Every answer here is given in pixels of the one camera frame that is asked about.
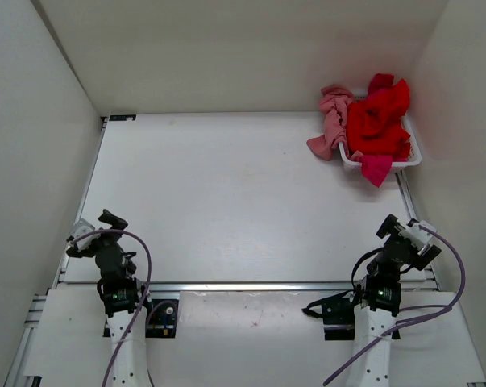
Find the red t shirt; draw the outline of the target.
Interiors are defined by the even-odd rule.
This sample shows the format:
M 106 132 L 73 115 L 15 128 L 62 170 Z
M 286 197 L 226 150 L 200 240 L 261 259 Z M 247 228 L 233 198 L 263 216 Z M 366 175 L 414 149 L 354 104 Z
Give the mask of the red t shirt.
M 394 81 L 391 74 L 376 74 L 364 100 L 348 107 L 347 143 L 351 153 L 406 159 L 410 134 L 401 120 L 410 105 L 406 80 Z

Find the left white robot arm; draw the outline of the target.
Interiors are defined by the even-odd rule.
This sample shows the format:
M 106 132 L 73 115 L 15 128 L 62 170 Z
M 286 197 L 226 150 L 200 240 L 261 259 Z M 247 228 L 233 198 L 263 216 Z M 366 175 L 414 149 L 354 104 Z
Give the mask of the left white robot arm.
M 98 221 L 109 227 L 96 228 L 84 219 L 73 226 L 66 254 L 94 259 L 100 272 L 97 292 L 112 346 L 102 385 L 150 386 L 145 324 L 153 314 L 154 304 L 148 298 L 149 282 L 135 277 L 136 253 L 124 251 L 119 244 L 127 221 L 108 210 L 102 211 Z

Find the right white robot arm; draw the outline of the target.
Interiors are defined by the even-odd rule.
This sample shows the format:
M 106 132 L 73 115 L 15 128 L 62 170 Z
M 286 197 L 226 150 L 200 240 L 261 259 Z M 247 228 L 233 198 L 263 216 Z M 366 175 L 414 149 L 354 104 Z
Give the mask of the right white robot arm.
M 384 244 L 364 253 L 351 271 L 351 289 L 313 301 L 302 309 L 320 318 L 326 331 L 353 334 L 352 357 L 331 374 L 324 386 L 348 371 L 347 386 L 388 386 L 391 343 L 401 311 L 401 275 L 422 271 L 440 253 L 430 241 L 436 229 L 425 221 L 407 224 L 389 215 L 376 236 Z

